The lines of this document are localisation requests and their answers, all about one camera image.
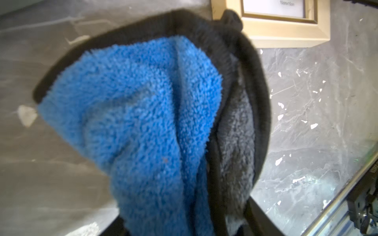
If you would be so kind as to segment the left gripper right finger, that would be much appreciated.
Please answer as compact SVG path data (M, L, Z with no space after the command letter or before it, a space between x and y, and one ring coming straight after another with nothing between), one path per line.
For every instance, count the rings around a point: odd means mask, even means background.
M244 236L284 236L252 197L247 201L244 217L247 221L243 226Z

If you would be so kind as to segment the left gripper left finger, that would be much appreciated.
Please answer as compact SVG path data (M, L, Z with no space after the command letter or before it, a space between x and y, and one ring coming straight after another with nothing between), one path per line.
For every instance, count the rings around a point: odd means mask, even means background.
M118 216L99 236L130 236L130 233L124 227L124 220Z

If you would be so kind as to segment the blue microfiber cloth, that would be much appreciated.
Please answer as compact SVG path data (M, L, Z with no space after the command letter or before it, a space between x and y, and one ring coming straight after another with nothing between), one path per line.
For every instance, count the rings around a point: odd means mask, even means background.
M130 236L243 236L271 128L259 56L232 10L175 10L71 49L33 99L110 179Z

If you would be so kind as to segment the beige picture frame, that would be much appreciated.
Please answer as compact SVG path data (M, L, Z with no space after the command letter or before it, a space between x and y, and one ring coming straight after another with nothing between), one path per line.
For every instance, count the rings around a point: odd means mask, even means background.
M257 48L310 48L328 42L330 1L212 1L212 17L236 12Z

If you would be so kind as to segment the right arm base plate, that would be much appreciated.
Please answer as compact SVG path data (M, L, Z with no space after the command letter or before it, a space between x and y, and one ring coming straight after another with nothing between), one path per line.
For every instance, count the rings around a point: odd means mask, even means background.
M378 234L378 165L374 164L347 196L348 214L364 236Z

